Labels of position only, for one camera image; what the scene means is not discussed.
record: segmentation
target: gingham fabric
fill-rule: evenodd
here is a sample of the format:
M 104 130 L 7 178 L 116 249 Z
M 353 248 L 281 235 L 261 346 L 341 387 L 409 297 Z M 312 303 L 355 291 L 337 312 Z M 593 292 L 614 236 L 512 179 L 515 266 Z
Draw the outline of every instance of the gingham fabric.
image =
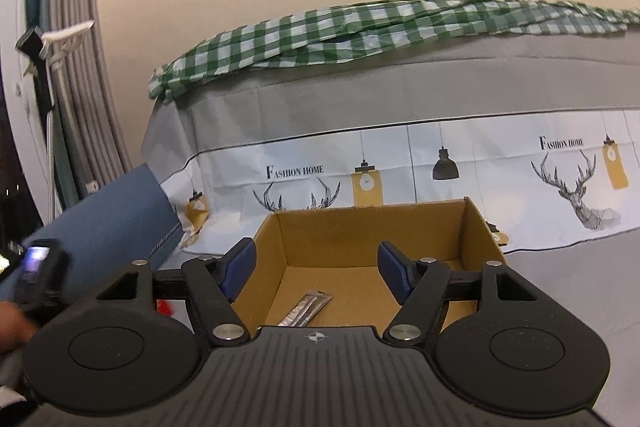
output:
M 596 35 L 640 26 L 640 9 L 560 1 L 397 0 L 311 10 L 223 32 L 158 68 L 149 97 L 173 100 L 244 68 L 339 64 L 403 46 L 503 33 Z

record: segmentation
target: red object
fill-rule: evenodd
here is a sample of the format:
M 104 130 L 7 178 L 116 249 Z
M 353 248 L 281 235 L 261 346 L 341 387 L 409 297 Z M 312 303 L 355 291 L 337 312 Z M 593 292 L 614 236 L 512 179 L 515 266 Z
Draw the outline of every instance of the red object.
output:
M 156 310 L 158 311 L 158 313 L 166 315 L 167 317 L 171 317 L 174 314 L 174 311 L 171 308 L 171 304 L 169 304 L 164 299 L 159 299 L 156 301 Z

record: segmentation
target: metal pin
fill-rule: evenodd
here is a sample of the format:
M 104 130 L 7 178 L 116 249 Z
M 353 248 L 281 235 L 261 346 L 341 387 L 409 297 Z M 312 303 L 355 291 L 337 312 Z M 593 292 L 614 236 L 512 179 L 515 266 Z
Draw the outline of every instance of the metal pin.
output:
M 397 341 L 412 341 L 420 336 L 420 330 L 411 324 L 396 324 L 389 328 L 389 336 Z
M 238 324 L 220 324 L 213 328 L 212 333 L 221 341 L 234 341 L 244 335 L 244 328 Z

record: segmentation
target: deer illustration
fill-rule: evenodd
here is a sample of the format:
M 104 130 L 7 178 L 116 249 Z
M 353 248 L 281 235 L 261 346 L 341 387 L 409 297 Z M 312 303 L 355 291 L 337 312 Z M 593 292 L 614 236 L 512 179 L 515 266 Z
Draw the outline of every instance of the deer illustration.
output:
M 545 159 L 542 160 L 540 164 L 540 171 L 536 169 L 536 166 L 531 162 L 531 166 L 533 170 L 538 175 L 543 182 L 547 185 L 551 185 L 558 189 L 558 194 L 562 196 L 565 200 L 568 200 L 571 203 L 571 206 L 574 208 L 575 215 L 578 216 L 580 222 L 585 227 L 585 229 L 589 230 L 602 230 L 609 229 L 610 227 L 614 227 L 620 220 L 620 214 L 617 213 L 612 208 L 606 208 L 605 210 L 596 210 L 594 208 L 589 208 L 584 203 L 582 203 L 582 198 L 587 193 L 587 187 L 584 184 L 591 179 L 594 172 L 596 171 L 596 156 L 593 157 L 593 164 L 589 161 L 587 156 L 584 155 L 584 152 L 580 150 L 580 154 L 582 154 L 583 158 L 587 160 L 587 169 L 585 172 L 582 171 L 582 168 L 578 165 L 578 179 L 575 182 L 575 190 L 570 192 L 566 187 L 566 184 L 558 177 L 558 168 L 554 168 L 554 176 L 553 179 L 546 171 L 545 163 L 546 159 L 549 156 L 549 153 L 546 153 Z
M 316 178 L 316 179 L 321 183 L 322 187 L 324 187 L 324 198 L 321 198 L 320 203 L 318 204 L 318 200 L 316 200 L 316 196 L 313 193 L 311 193 L 311 204 L 307 208 L 328 208 L 329 206 L 332 205 L 332 203 L 334 203 L 335 198 L 338 197 L 338 193 L 340 192 L 340 182 L 338 182 L 338 186 L 335 187 L 335 194 L 332 195 L 331 189 L 326 185 L 326 183 L 324 183 L 320 178 Z M 271 198 L 269 196 L 269 191 L 271 190 L 271 187 L 273 187 L 273 182 L 271 182 L 271 184 L 267 187 L 267 190 L 265 190 L 264 194 L 262 195 L 262 198 L 260 198 L 260 196 L 258 196 L 258 194 L 256 194 L 254 190 L 255 199 L 258 201 L 258 203 L 261 204 L 261 206 L 263 206 L 266 210 L 270 212 L 287 210 L 286 207 L 284 207 L 282 204 L 282 195 L 278 198 L 278 204 L 275 204 L 273 201 L 271 201 Z

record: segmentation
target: cardboard box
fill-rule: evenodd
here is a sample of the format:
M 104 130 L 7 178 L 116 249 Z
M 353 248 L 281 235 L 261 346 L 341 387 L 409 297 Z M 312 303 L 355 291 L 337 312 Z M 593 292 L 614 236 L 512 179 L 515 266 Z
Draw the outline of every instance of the cardboard box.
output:
M 378 245 L 391 241 L 411 259 L 434 257 L 453 269 L 504 263 L 484 218 L 464 200 L 295 210 L 271 214 L 255 235 L 257 264 L 233 307 L 253 333 L 277 325 L 310 289 L 334 298 L 309 326 L 388 326 L 399 305 L 378 273 Z M 445 327 L 476 311 L 453 302 Z

